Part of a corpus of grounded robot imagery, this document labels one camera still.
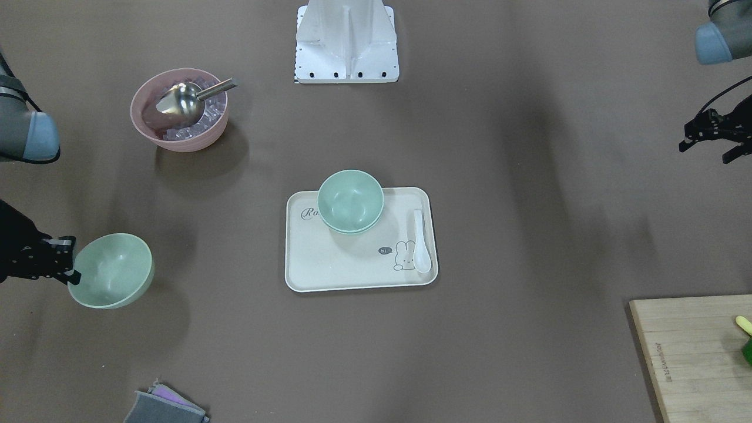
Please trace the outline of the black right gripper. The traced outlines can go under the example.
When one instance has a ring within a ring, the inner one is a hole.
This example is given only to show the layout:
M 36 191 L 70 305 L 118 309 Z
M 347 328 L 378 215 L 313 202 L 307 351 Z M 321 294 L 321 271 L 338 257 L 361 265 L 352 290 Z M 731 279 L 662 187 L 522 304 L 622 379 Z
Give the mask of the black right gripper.
M 75 236 L 58 239 L 37 229 L 34 222 L 1 201 L 1 282 L 9 277 L 54 278 L 78 286 L 81 273 L 73 268 Z

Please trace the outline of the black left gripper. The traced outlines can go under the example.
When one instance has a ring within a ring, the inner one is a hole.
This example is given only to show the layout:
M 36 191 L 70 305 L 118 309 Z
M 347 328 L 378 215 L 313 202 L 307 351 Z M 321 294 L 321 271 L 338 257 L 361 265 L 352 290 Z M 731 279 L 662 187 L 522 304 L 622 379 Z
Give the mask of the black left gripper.
M 738 142 L 722 154 L 723 164 L 751 155 L 751 101 L 742 100 L 726 115 L 718 113 L 714 108 L 702 110 L 685 124 L 684 137 L 691 142 L 717 139 Z

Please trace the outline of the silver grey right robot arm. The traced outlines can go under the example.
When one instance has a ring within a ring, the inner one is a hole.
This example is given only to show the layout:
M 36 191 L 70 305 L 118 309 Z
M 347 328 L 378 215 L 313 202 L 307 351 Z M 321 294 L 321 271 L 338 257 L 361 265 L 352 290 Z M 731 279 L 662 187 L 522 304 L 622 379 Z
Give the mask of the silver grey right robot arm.
M 32 101 L 4 56 L 1 64 L 2 161 L 45 165 L 59 160 L 55 121 Z M 26 215 L 1 201 L 1 281 L 44 277 L 78 286 L 81 274 L 73 269 L 76 241 L 75 236 L 55 239 L 41 232 Z

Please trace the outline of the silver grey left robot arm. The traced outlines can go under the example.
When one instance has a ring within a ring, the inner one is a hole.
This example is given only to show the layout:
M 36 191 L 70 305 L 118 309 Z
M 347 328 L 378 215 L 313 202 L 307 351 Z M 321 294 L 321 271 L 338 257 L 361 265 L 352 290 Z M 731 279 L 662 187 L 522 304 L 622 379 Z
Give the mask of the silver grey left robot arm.
M 696 59 L 702 65 L 716 65 L 750 57 L 751 2 L 709 1 L 709 21 L 694 35 Z M 721 161 L 729 163 L 751 153 L 751 96 L 748 95 L 730 113 L 719 113 L 711 105 L 733 89 L 750 82 L 746 77 L 712 97 L 684 126 L 680 152 L 703 141 L 726 140 L 735 146 L 723 153 Z

